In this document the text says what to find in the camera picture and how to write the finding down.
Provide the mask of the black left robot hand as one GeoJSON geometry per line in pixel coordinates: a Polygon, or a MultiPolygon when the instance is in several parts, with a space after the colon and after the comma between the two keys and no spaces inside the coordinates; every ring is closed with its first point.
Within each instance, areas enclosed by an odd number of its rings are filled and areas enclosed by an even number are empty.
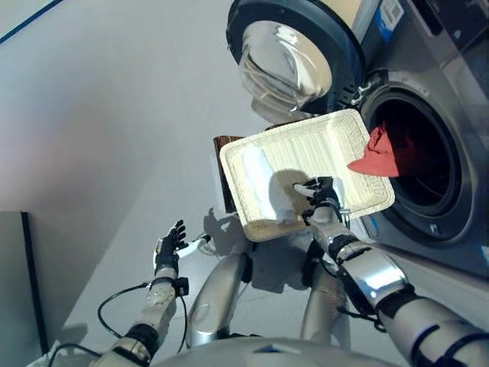
{"type": "Polygon", "coordinates": [[[168,233],[157,240],[153,253],[154,275],[164,269],[173,269],[179,272],[179,260],[192,254],[198,247],[210,242],[212,237],[203,233],[196,239],[188,242],[186,240],[186,227],[182,219],[176,221],[168,233]]]}

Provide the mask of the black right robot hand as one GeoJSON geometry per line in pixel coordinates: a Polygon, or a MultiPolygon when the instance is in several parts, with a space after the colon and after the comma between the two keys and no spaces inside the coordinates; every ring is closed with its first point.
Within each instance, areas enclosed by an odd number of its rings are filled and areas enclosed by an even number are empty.
{"type": "Polygon", "coordinates": [[[320,207],[328,203],[341,209],[341,196],[335,190],[334,183],[332,177],[314,177],[305,183],[295,183],[293,189],[304,196],[311,206],[320,207]]]}

